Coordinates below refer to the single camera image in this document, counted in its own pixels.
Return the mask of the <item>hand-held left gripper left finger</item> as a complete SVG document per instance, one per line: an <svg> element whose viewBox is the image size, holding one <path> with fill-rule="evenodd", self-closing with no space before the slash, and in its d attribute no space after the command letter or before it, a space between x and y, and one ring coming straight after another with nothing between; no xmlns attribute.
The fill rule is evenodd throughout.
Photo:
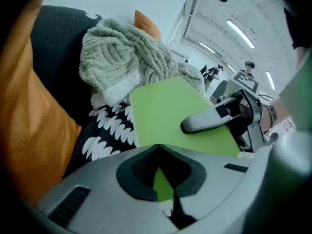
<svg viewBox="0 0 312 234"><path fill-rule="evenodd" d="M37 204L56 234L172 234L154 176L160 146L133 149L80 167Z"/></svg>

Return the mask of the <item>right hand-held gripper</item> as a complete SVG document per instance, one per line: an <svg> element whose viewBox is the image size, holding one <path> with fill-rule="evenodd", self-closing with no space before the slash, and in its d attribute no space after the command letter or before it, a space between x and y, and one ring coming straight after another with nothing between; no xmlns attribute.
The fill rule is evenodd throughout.
<svg viewBox="0 0 312 234"><path fill-rule="evenodd" d="M185 118L181 130L194 134L226 125L240 150L255 153L265 145L260 127L262 103L258 82L238 71L227 81L223 95L213 108Z"/></svg>

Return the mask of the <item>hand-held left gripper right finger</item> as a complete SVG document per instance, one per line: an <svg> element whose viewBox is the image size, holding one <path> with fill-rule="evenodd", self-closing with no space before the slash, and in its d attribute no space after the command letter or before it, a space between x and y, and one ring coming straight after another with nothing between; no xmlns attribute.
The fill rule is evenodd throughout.
<svg viewBox="0 0 312 234"><path fill-rule="evenodd" d="M159 146L159 215L165 221L198 221L234 190L251 159L214 156Z"/></svg>

